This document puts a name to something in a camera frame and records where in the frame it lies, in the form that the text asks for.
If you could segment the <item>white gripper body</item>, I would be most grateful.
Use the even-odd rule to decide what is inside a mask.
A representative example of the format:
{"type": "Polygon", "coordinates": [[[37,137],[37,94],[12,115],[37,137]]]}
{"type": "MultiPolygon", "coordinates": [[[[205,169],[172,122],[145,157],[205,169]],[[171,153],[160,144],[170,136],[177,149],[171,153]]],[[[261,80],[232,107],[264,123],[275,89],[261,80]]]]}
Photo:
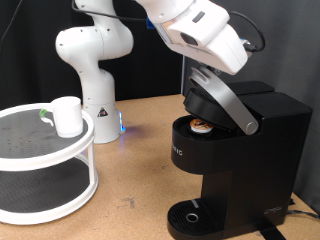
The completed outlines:
{"type": "Polygon", "coordinates": [[[236,74],[248,60],[242,41],[229,24],[221,29],[173,24],[168,33],[173,39],[169,45],[173,51],[230,75],[236,74]]]}

